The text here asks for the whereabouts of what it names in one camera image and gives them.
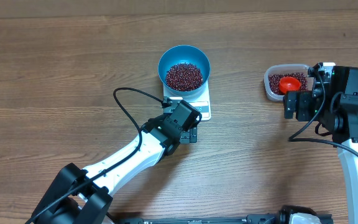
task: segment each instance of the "white scale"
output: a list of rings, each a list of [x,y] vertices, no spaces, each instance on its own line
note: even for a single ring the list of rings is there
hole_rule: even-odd
[[[182,97],[194,106],[203,115],[201,121],[209,121],[211,119],[211,100],[209,99],[208,81],[205,83],[204,90],[201,93],[196,93],[190,96],[178,96],[172,93],[165,85],[163,86],[163,94],[169,98]]]

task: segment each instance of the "blue bowl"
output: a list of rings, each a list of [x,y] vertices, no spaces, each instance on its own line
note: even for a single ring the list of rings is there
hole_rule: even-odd
[[[191,91],[177,91],[167,86],[165,80],[167,71],[171,69],[173,65],[179,63],[192,63],[196,65],[203,76],[203,84],[195,90]],[[175,95],[178,96],[190,96],[197,95],[203,92],[205,83],[208,81],[209,74],[211,72],[211,65],[209,64],[208,57],[200,49],[190,45],[178,45],[167,50],[161,57],[158,63],[158,75],[161,82]]]

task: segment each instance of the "orange scoop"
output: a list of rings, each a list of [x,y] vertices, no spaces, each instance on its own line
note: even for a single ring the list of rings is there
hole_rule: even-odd
[[[296,78],[292,77],[284,77],[280,79],[280,83],[278,85],[280,91],[286,94],[288,91],[297,91],[301,88],[301,82]]]

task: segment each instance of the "red bean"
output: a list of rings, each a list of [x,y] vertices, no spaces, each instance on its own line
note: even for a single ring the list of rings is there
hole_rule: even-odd
[[[269,75],[268,76],[268,84],[269,84],[270,89],[272,90],[273,93],[275,93],[277,95],[284,95],[284,93],[282,93],[280,91],[280,87],[279,87],[280,79],[282,79],[284,77],[296,78],[301,83],[301,88],[299,90],[300,91],[308,90],[308,85],[307,85],[308,80],[306,79],[306,76],[303,74],[303,72],[296,72],[296,73],[288,73],[285,75],[281,75],[281,74]]]
[[[167,71],[167,85],[177,91],[195,90],[203,84],[203,76],[196,65],[179,63]]]

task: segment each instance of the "wooden table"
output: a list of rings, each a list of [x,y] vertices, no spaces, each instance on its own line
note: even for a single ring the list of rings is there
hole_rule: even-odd
[[[27,220],[64,165],[84,167],[131,141],[112,91],[162,97],[158,60],[179,44],[211,61],[212,120],[197,144],[118,191],[110,211],[232,217],[294,204],[347,223],[336,150],[287,142],[304,124],[284,120],[262,80],[282,63],[358,67],[358,11],[0,20],[0,223]],[[142,95],[119,97],[138,123],[161,113]]]

